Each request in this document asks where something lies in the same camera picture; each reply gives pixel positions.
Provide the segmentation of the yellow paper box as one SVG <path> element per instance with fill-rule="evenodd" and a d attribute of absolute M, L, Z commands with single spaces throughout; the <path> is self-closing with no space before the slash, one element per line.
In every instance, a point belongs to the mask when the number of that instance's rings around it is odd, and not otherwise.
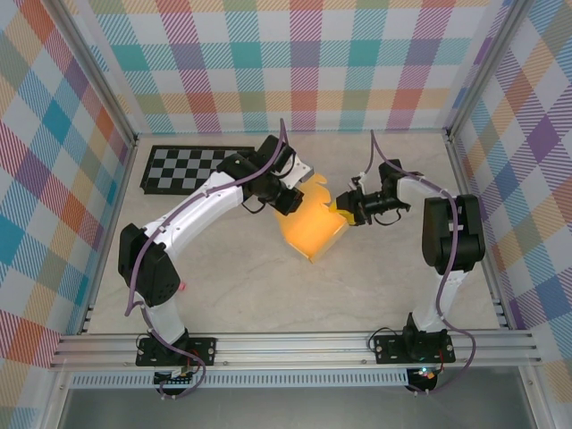
<path fill-rule="evenodd" d="M 299 185 L 304 196 L 294 213 L 274 213 L 285 242 L 312 264 L 349 228 L 343 215 L 330 210 L 332 198 L 326 184 L 325 177 L 315 173 Z"/>

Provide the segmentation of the black and white checkerboard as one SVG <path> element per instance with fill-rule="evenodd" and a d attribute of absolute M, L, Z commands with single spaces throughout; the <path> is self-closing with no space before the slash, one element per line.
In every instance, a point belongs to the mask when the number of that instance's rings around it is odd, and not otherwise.
<path fill-rule="evenodd" d="M 244 146 L 153 145 L 139 186 L 145 195 L 188 196 L 226 156 L 253 150 Z"/>

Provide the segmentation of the aluminium table side rail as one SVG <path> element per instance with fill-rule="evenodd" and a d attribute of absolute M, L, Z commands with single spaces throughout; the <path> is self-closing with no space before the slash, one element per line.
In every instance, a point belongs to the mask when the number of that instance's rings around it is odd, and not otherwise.
<path fill-rule="evenodd" d="M 88 287 L 86 288 L 83 300 L 81 301 L 79 317 L 72 331 L 73 335 L 82 335 L 88 331 L 91 314 L 93 313 L 97 303 L 100 290 L 105 284 L 105 281 L 111 270 L 116 269 L 116 248 L 118 246 L 119 221 L 122 212 L 122 206 L 136 161 L 138 149 L 139 137 L 136 136 L 135 139 L 129 144 L 126 157 L 126 165 L 124 167 L 118 190 L 114 197 L 109 223 L 104 228 L 102 243 L 100 249 L 97 252 L 97 265 L 95 272 L 93 274 L 93 278 L 88 284 Z"/>
<path fill-rule="evenodd" d="M 477 263 L 474 263 L 474 265 L 479 264 L 481 266 L 481 271 L 484 273 L 484 279 L 491 295 L 492 308 L 495 311 L 500 328 L 508 330 L 510 328 L 509 319 L 507 318 L 507 314 L 501 300 L 501 289 L 496 280 L 495 272 L 492 268 L 492 262 L 487 256 L 484 227 L 480 219 L 481 211 L 478 197 L 469 188 L 468 178 L 463 169 L 459 152 L 452 137 L 445 134 L 444 142 L 453 174 L 458 184 L 459 193 L 457 202 L 460 203 L 461 206 L 459 212 L 462 213 L 462 223 L 466 228 L 466 235 L 476 234 L 474 241 L 478 246 L 477 253 L 479 254 L 479 260 Z"/>

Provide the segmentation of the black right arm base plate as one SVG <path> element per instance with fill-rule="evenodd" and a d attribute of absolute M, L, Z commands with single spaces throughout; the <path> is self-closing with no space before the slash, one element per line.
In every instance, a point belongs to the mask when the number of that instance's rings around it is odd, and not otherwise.
<path fill-rule="evenodd" d="M 452 339 L 445 331 L 416 335 L 377 335 L 374 337 L 374 352 L 379 365 L 449 364 L 456 361 Z"/>

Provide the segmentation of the aluminium mounting rail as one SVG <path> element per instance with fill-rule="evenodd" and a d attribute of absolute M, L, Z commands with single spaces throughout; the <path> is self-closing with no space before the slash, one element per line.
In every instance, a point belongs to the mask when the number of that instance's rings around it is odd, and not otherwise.
<path fill-rule="evenodd" d="M 539 366 L 541 353 L 528 331 L 477 330 L 472 366 Z M 367 332 L 215 333 L 214 369 L 345 369 L 375 366 Z M 64 336 L 52 370 L 134 369 L 137 334 Z"/>

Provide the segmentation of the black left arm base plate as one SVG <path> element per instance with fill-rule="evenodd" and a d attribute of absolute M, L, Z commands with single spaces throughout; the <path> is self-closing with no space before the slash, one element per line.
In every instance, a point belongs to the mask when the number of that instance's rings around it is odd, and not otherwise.
<path fill-rule="evenodd" d="M 217 339 L 214 337 L 191 337 L 183 334 L 173 346 L 200 358 L 207 366 L 215 361 Z M 138 353 L 135 358 L 136 366 L 196 366 L 197 363 L 178 352 L 163 345 L 154 336 L 137 339 Z"/>

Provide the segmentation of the aluminium frame post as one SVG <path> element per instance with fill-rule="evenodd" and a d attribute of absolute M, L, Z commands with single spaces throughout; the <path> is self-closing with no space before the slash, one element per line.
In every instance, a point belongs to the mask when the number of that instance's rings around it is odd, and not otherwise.
<path fill-rule="evenodd" d="M 124 114 L 119 101 L 115 97 L 104 73 L 98 66 L 95 56 L 81 35 L 72 15 L 69 13 L 63 0 L 42 0 L 50 16 L 54 19 L 65 41 L 69 44 L 72 53 L 82 70 L 85 72 L 95 91 L 120 133 L 127 139 L 131 147 L 137 146 L 138 136 Z"/>
<path fill-rule="evenodd" d="M 492 22 L 491 27 L 496 31 L 492 38 L 485 37 L 488 41 L 485 49 L 483 49 L 484 44 L 480 45 L 479 52 L 475 56 L 475 59 L 479 59 L 480 62 L 475 66 L 475 71 L 467 75 L 470 81 L 464 87 L 463 96 L 458 99 L 457 106 L 452 108 L 450 119 L 443 128 L 448 143 L 454 143 L 461 128 L 474 111 L 477 99 L 483 94 L 489 79 L 496 72 L 534 1 L 511 0 L 508 6 L 500 7 L 500 11 L 505 13 L 501 20 L 495 18 Z"/>

